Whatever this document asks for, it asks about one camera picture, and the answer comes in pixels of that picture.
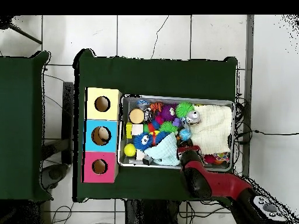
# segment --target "light blue cloth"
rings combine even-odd
[[[172,132],[166,136],[157,146],[144,151],[146,155],[152,157],[159,165],[177,166],[180,161],[176,158],[176,137]]]

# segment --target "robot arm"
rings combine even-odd
[[[258,195],[244,179],[234,174],[207,171],[194,148],[178,149],[185,188],[195,198],[227,197],[237,224],[286,224],[267,198]]]

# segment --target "green fuzzy ball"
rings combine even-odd
[[[187,113],[194,110],[194,106],[189,102],[181,102],[175,109],[178,118],[187,116]]]
[[[160,131],[166,131],[166,132],[175,132],[178,130],[177,126],[172,125],[170,121],[165,121],[160,129]]]
[[[143,124],[143,131],[146,132],[146,133],[150,133],[147,124]]]

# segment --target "toy eyes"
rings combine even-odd
[[[169,109],[169,111],[171,112],[171,116],[175,115],[175,110],[172,107]]]
[[[143,136],[143,138],[142,138],[142,140],[141,140],[141,143],[142,143],[143,145],[145,145],[145,144],[147,144],[148,140],[149,140],[148,135],[145,135],[145,136]]]

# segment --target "wooden block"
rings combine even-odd
[[[117,126],[117,121],[87,120],[85,151],[116,152]]]
[[[87,93],[87,119],[118,120],[121,93],[117,89],[89,87]]]
[[[114,152],[85,152],[84,183],[114,183],[119,172]]]
[[[144,156],[145,156],[144,152],[142,152],[139,149],[136,150],[136,160],[142,160]]]
[[[131,122],[128,122],[126,124],[126,135],[127,135],[127,139],[131,139],[132,138],[132,123]]]
[[[143,133],[143,124],[133,124],[132,126],[132,135],[137,136]]]

